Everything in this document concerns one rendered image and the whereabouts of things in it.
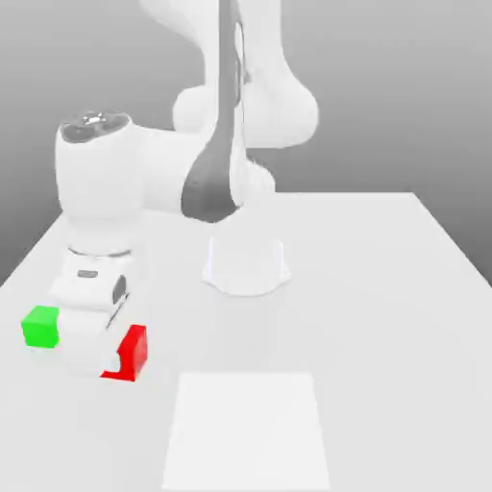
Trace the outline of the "small green cube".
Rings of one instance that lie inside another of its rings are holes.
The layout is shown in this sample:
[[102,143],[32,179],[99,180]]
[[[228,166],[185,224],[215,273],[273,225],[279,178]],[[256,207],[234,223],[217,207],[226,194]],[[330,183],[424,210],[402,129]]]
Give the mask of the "small green cube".
[[34,306],[21,320],[26,345],[37,348],[55,348],[60,340],[59,314],[60,310],[57,307]]

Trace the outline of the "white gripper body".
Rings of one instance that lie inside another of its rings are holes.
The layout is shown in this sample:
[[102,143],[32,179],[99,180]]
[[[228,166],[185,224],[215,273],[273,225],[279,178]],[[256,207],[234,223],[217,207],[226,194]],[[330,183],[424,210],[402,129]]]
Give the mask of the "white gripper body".
[[70,369],[94,377],[120,370],[118,348],[129,327],[129,298],[129,294],[124,294],[109,311],[61,308],[57,325],[59,347],[61,359]]

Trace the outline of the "small red cube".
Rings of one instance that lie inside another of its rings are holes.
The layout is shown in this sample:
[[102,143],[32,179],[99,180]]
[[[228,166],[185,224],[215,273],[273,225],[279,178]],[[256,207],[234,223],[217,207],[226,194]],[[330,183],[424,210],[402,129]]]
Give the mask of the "small red cube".
[[136,381],[148,358],[147,327],[131,325],[116,351],[120,368],[104,371],[100,377],[120,381]]

